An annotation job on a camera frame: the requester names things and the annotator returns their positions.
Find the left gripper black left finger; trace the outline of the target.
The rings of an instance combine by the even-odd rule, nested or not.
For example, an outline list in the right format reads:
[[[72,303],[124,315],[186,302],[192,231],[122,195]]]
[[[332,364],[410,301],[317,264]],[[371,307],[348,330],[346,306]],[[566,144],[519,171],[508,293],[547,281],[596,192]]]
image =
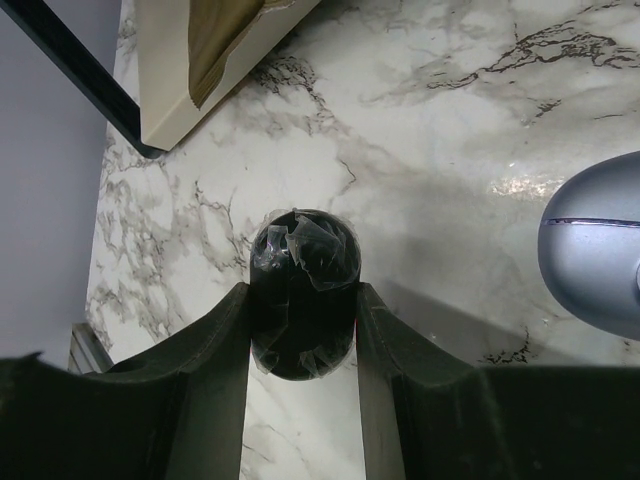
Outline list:
[[[250,356],[248,287],[104,373],[1,362],[5,479],[235,479]]]

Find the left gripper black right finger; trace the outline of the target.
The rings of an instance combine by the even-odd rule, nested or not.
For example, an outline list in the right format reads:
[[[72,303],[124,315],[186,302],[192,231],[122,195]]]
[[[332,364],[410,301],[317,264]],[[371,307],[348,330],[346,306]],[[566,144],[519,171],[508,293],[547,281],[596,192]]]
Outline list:
[[[455,358],[361,284],[356,350],[370,479],[635,479],[639,372]]]

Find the black earbud charging case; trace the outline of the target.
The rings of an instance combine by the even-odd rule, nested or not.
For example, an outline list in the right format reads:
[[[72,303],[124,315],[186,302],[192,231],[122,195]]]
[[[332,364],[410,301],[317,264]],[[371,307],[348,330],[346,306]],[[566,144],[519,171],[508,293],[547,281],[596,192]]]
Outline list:
[[[266,224],[250,255],[252,353],[281,379],[334,371],[352,348],[361,251],[351,228],[319,210]]]

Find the purple earbud charging case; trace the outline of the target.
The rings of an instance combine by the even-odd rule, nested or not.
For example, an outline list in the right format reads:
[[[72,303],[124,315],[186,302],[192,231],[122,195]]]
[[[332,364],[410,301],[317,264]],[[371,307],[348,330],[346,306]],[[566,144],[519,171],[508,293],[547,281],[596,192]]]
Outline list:
[[[558,303],[585,323],[639,338],[639,154],[576,174],[552,196],[538,263]]]

